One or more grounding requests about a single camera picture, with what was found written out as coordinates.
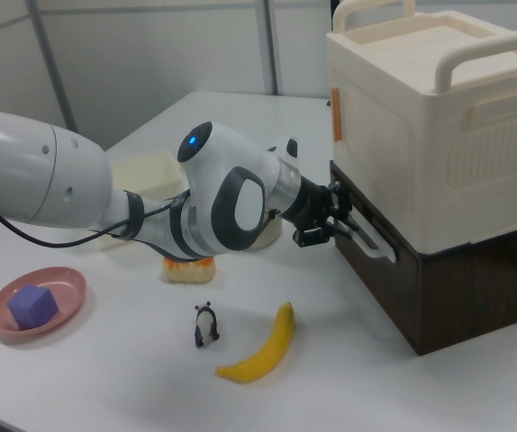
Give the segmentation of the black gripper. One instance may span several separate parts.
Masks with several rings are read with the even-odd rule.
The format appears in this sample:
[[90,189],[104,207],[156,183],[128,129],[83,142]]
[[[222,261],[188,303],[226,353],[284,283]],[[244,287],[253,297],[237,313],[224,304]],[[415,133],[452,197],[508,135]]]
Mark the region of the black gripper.
[[[327,243],[336,236],[353,239],[359,232],[360,226],[348,219],[353,208],[348,188],[335,180],[329,190],[302,176],[295,200],[279,214],[295,227],[293,240],[300,248]],[[328,220],[330,212],[336,220]]]

